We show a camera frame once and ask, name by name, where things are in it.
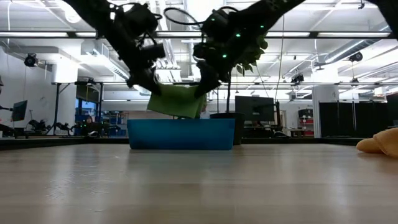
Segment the black pot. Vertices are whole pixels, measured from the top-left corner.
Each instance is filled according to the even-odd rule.
[[[242,144],[244,129],[244,114],[242,113],[217,113],[211,114],[211,119],[235,119],[234,146]]]

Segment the potted plant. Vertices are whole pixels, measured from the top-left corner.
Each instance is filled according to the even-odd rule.
[[[256,42],[253,42],[242,54],[242,56],[237,60],[235,68],[238,73],[245,75],[245,71],[250,70],[253,72],[252,66],[257,66],[257,60],[260,59],[264,50],[268,48],[268,43],[265,41],[266,35],[260,35]],[[244,114],[241,113],[230,113],[229,112],[229,102],[231,98],[231,74],[232,70],[228,73],[228,94],[226,98],[226,112],[212,114],[211,118],[232,118],[235,119],[235,132],[234,132],[234,145],[240,145],[243,135],[244,127]]]

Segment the white pillar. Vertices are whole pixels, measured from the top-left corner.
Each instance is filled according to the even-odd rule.
[[[313,82],[337,83],[338,69],[334,66],[325,67],[324,70],[312,73]],[[339,100],[339,90],[337,85],[320,85],[312,88],[313,121],[315,138],[321,137],[321,122],[319,103],[337,102]]]
[[[79,65],[69,59],[60,60],[53,66],[53,82],[72,83],[77,81]],[[69,85],[60,93],[57,122],[75,124],[76,86]]]

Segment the computer monitor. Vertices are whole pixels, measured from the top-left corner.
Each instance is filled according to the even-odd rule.
[[[275,121],[274,99],[256,96],[235,96],[235,112],[246,121]]]
[[[26,108],[27,100],[14,103],[14,107],[12,107],[12,121],[15,122],[25,120]]]

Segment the wooden table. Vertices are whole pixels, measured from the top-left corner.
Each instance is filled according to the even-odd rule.
[[[326,144],[0,152],[2,223],[397,223],[398,161]]]

